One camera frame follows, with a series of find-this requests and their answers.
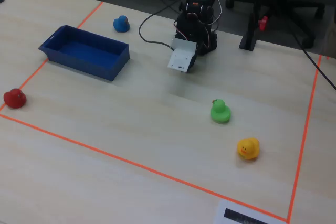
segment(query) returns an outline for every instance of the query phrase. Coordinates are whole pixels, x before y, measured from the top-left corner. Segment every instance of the rubber duck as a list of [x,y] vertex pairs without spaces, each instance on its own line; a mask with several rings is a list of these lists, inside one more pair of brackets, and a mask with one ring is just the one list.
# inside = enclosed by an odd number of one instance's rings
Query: rubber duck
[[230,120],[231,110],[221,99],[212,101],[211,118],[217,123],[226,123]]
[[238,154],[244,159],[256,158],[259,155],[259,141],[254,138],[246,138],[238,143]]
[[4,94],[6,105],[12,109],[19,109],[27,102],[25,94],[20,89],[12,89]]
[[122,15],[119,18],[116,18],[113,22],[115,30],[120,33],[126,33],[130,29],[130,23],[126,16]]

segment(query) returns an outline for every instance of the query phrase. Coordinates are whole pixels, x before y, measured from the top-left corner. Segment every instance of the yellow rubber duck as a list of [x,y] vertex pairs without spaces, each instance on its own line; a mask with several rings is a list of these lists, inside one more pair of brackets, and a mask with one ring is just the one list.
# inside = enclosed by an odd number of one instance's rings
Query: yellow rubber duck
[[256,158],[259,155],[259,141],[254,137],[240,140],[237,150],[244,159]]

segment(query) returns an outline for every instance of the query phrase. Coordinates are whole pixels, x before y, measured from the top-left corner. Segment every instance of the red clamp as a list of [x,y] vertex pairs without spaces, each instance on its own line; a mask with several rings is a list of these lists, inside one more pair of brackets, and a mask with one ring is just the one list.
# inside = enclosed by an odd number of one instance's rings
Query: red clamp
[[268,17],[264,16],[262,20],[259,20],[259,29],[260,31],[264,31],[266,27]]

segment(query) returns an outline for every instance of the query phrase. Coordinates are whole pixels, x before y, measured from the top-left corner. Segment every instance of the blue rubber duck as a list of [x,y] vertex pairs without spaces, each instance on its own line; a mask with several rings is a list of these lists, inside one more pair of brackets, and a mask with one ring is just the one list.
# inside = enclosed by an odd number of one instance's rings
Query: blue rubber duck
[[114,28],[120,33],[126,33],[130,29],[130,23],[126,16],[122,15],[113,22]]

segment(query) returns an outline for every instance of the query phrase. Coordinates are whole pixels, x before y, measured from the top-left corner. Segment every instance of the black stand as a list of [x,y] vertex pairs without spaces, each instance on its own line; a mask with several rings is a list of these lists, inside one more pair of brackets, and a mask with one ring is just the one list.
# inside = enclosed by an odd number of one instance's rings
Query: black stand
[[247,31],[243,38],[241,39],[239,48],[249,51],[253,51],[254,46],[256,45],[257,39],[254,37],[254,31],[259,24],[259,12],[261,9],[261,0],[255,0],[253,11],[250,14],[248,20]]

